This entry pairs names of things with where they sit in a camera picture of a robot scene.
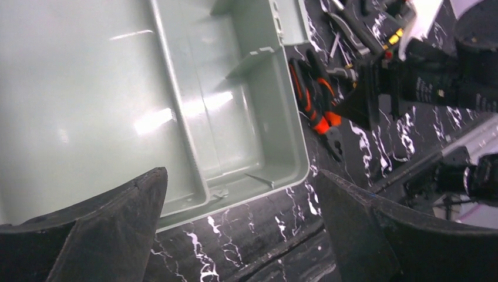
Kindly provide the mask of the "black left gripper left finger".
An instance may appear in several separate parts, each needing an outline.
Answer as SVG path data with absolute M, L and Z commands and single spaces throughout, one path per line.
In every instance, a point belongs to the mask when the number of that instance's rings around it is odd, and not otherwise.
M 141 281 L 167 192 L 154 168 L 67 208 L 1 226 L 2 281 Z

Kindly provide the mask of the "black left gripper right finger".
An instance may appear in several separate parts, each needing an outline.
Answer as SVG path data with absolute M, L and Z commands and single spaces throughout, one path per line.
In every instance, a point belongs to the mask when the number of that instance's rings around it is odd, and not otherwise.
M 496 281 L 497 230 L 439 219 L 317 174 L 343 281 Z

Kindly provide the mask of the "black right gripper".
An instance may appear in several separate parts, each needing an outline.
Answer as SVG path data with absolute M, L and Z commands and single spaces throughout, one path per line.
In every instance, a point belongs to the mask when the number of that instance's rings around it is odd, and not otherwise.
M 497 112 L 497 1 L 479 1 L 453 26 L 453 54 L 414 36 L 401 38 L 401 54 L 389 65 L 391 115 L 404 113 L 403 102 Z M 354 90 L 335 113 L 364 130 L 379 125 L 382 93 L 380 63 L 359 65 Z

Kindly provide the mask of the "black orange pliers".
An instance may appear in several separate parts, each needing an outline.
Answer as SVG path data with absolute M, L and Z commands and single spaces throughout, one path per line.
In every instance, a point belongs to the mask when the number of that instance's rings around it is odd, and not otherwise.
M 305 59 L 288 60 L 292 87 L 300 110 L 308 118 L 310 128 L 321 139 L 328 153 L 337 162 L 344 161 L 342 135 L 338 129 L 341 117 L 334 112 L 339 98 L 334 93 L 330 75 L 312 48 Z

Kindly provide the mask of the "black yellow screwdriver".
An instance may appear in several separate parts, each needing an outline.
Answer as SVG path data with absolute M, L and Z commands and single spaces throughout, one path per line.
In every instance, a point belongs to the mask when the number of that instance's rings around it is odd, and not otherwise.
M 383 49 L 389 49 L 395 46 L 403 37 L 404 30 L 403 28 L 399 28 L 393 35 L 387 38 L 386 42 L 383 45 Z

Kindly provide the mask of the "black long nose pliers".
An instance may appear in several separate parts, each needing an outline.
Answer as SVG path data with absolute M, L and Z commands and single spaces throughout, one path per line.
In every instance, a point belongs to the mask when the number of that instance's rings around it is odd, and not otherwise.
M 325 15 L 339 27 L 345 35 L 353 50 L 360 56 L 366 56 L 371 53 L 379 55 L 384 53 L 385 49 L 377 39 L 366 30 L 364 24 L 354 17 L 354 14 L 346 9 L 341 1 L 327 1 L 335 8 L 334 11 L 325 5 L 325 1 L 320 1 L 321 8 Z

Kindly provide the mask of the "grey green tool box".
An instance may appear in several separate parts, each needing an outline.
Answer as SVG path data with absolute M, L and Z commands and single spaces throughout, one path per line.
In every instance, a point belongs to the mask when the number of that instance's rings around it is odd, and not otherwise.
M 303 1 L 2 1 L 1 223 L 155 167 L 159 230 L 303 182 L 308 39 Z

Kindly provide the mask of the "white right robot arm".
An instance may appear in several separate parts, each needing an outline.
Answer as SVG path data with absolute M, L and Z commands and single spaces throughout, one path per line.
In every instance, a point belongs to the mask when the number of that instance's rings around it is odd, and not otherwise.
M 335 114 L 371 130 L 379 122 L 379 96 L 391 99 L 400 118 L 408 103 L 497 112 L 497 2 L 465 1 L 453 26 L 451 55 L 421 40 L 440 1 L 415 1 L 415 17 L 393 57 L 385 52 L 358 62 L 355 89 L 337 104 Z

